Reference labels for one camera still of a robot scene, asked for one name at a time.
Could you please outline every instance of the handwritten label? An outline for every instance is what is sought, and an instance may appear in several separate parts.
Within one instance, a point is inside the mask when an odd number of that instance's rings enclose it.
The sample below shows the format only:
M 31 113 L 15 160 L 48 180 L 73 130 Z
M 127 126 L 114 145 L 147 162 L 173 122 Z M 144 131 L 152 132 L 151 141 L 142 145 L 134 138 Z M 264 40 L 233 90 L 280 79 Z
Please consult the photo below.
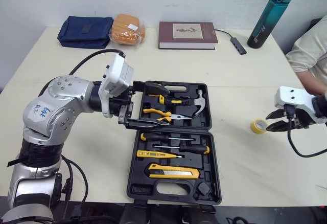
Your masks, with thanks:
M 52 114 L 52 107 L 47 105 L 46 103 L 40 101 L 35 103 L 31 111 L 28 114 L 28 118 L 34 122 L 40 122 L 48 118 L 50 114 Z

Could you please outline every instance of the person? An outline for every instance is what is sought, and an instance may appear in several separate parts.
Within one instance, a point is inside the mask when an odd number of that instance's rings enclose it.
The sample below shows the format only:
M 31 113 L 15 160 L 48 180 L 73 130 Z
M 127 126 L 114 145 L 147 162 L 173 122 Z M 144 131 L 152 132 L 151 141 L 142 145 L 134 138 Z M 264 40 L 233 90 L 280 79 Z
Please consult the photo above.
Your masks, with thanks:
M 327 15 L 295 42 L 286 58 L 308 93 L 327 92 Z

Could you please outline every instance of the wall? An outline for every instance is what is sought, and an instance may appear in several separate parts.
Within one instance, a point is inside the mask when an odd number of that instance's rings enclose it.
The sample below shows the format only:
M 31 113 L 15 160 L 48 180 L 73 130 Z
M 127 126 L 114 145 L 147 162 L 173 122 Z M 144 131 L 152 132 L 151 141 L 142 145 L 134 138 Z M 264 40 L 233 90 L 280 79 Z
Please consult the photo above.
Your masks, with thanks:
M 45 26 L 68 15 L 114 16 L 125 12 L 147 27 L 160 20 L 208 20 L 217 28 L 252 29 L 268 0 L 0 0 L 0 89 L 20 65 Z M 273 31 L 288 51 L 309 21 L 327 14 L 326 0 L 293 0 Z

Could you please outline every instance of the hammer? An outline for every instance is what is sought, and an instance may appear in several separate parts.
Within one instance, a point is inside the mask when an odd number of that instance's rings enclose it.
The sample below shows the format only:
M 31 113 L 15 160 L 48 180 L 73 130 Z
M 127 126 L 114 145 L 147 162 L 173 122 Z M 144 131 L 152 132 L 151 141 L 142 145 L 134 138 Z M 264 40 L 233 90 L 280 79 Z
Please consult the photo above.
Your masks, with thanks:
M 167 106 L 176 106 L 176 105 L 196 105 L 200 108 L 196 111 L 194 117 L 200 114 L 205 108 L 205 99 L 202 96 L 202 90 L 198 89 L 197 93 L 199 98 L 196 99 L 184 99 L 184 100 L 169 100 L 162 95 L 159 95 L 159 103 Z

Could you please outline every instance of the yellow-handled pliers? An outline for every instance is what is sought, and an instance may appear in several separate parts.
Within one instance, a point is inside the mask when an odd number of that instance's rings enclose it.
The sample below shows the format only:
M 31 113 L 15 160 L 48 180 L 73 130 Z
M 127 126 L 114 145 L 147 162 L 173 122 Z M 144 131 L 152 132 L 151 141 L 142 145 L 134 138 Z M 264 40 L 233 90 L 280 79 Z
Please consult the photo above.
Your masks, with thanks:
M 159 121 L 164 121 L 166 120 L 167 122 L 171 122 L 172 119 L 174 120 L 184 120 L 184 119 L 192 119 L 190 117 L 186 117 L 186 116 L 183 116 L 183 115 L 179 115 L 179 114 L 172 114 L 170 111 L 168 112 L 164 112 L 162 110 L 157 110 L 157 109 L 154 109 L 154 108 L 150 108 L 150 109 L 143 109 L 143 112 L 144 113 L 156 113 L 156 114 L 159 114 L 159 115 L 162 115 L 163 118 L 159 118 L 157 120 Z

